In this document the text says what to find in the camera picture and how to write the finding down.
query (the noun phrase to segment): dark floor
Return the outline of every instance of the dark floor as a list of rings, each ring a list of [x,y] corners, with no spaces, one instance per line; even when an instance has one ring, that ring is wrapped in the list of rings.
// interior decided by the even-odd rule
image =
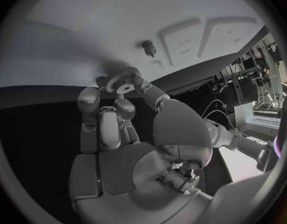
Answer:
[[[193,97],[178,98],[193,108],[202,107],[196,109],[198,112],[209,103],[206,97],[204,104]],[[154,113],[141,99],[131,101],[137,110],[134,126],[141,140],[152,144]],[[111,104],[112,100],[104,100],[101,105]],[[68,180],[72,162],[80,152],[80,124],[75,102],[0,110],[0,138],[17,177],[44,209],[64,223],[79,223],[69,200]],[[199,187],[210,195],[230,182],[217,150],[199,176]]]

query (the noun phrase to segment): gear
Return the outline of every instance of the gear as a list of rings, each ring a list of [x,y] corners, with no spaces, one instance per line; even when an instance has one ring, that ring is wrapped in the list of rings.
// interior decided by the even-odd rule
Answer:
[[[120,67],[108,75],[105,81],[106,90],[110,93],[126,94],[135,89],[133,85],[135,76],[140,76],[136,67]]]

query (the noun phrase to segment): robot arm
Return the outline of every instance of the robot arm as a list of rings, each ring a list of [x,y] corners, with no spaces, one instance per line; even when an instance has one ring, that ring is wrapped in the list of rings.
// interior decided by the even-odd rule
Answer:
[[[257,169],[264,171],[268,158],[272,152],[272,143],[260,144],[247,137],[243,137],[236,130],[227,130],[224,126],[204,119],[210,133],[214,148],[226,147],[230,150],[238,150],[257,161]]]

